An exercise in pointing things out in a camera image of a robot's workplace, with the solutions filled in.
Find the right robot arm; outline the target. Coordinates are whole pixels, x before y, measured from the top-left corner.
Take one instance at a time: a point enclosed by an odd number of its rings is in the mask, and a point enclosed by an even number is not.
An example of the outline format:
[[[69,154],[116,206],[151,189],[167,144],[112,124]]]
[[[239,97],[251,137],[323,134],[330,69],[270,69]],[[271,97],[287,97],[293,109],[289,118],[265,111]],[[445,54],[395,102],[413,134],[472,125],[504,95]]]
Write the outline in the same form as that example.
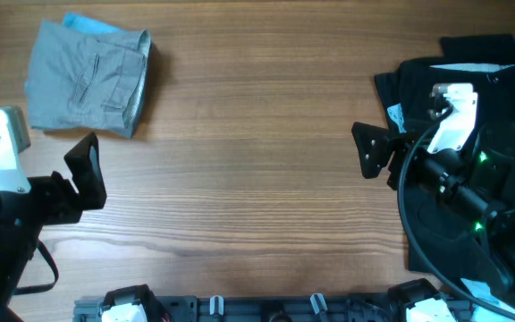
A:
[[[390,173],[410,252],[461,296],[487,284],[515,318],[515,123],[447,119],[420,132],[351,129],[364,177]]]

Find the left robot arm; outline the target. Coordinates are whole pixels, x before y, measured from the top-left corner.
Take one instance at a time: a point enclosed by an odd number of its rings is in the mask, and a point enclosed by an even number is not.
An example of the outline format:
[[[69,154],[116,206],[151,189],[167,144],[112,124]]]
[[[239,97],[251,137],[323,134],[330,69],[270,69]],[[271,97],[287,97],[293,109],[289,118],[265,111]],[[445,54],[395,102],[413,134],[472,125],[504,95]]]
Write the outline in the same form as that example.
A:
[[[39,240],[46,225],[71,225],[88,210],[105,206],[106,187],[99,164],[99,142],[92,132],[64,155],[72,178],[58,172],[30,177],[29,192],[0,191],[0,321],[19,321],[9,308],[14,295],[51,290],[58,269],[45,244]],[[20,287],[21,275],[38,251],[50,266],[54,281]]]

